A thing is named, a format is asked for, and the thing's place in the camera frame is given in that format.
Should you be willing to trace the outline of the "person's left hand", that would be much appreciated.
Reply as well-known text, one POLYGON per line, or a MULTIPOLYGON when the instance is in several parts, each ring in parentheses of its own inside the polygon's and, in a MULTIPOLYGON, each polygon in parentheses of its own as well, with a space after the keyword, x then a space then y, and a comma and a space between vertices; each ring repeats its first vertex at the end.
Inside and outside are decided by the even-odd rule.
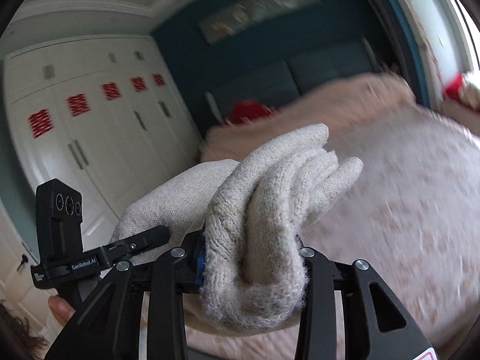
POLYGON ((57 322, 62 326, 65 326, 76 312, 67 301, 59 296, 50 296, 48 306, 57 322))

